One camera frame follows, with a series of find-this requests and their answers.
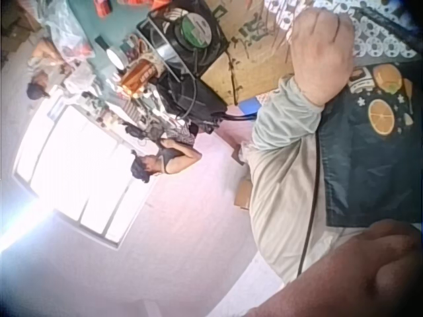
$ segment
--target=cooling fan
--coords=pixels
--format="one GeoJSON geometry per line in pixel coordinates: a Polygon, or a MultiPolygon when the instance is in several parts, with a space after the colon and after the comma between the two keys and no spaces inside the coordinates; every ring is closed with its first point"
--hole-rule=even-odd
{"type": "Polygon", "coordinates": [[[175,0],[151,11],[138,30],[178,79],[201,77],[229,45],[204,0],[175,0]]]}

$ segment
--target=wooden board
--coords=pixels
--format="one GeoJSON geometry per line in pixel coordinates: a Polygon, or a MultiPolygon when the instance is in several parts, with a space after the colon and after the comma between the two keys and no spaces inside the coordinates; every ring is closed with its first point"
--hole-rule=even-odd
{"type": "MultiPolygon", "coordinates": [[[[206,2],[230,41],[228,52],[234,66],[238,101],[275,89],[280,77],[293,72],[288,45],[284,41],[287,31],[276,24],[277,14],[264,7],[264,0],[206,2]]],[[[290,7],[288,2],[281,10],[295,12],[295,7],[290,7]]],[[[226,54],[206,71],[202,80],[228,104],[233,104],[231,71],[226,54]]]]}

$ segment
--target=light gray shirt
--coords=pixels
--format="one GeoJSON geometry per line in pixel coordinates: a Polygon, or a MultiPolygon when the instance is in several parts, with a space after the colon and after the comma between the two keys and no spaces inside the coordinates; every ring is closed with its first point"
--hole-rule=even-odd
{"type": "MultiPolygon", "coordinates": [[[[316,172],[315,132],[322,111],[302,95],[293,78],[281,79],[258,112],[252,144],[243,149],[253,184],[250,217],[254,239],[284,283],[296,278],[309,224],[316,172]]],[[[327,227],[322,166],[319,186],[304,269],[363,230],[327,227]]]]}

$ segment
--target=bright window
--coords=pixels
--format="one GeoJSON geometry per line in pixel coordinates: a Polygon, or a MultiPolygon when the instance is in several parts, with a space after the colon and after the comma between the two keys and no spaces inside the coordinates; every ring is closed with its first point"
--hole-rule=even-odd
{"type": "Polygon", "coordinates": [[[133,179],[130,148],[76,108],[59,105],[61,112],[53,121],[52,109],[63,102],[55,97],[43,102],[32,119],[15,172],[69,222],[118,246],[153,182],[133,179]]]}

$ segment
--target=blue object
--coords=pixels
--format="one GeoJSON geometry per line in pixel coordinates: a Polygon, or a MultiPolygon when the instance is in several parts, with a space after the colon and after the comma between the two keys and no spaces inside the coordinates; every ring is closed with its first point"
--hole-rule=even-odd
{"type": "Polygon", "coordinates": [[[238,104],[238,108],[241,109],[243,114],[255,114],[261,106],[256,97],[244,100],[238,104]]]}

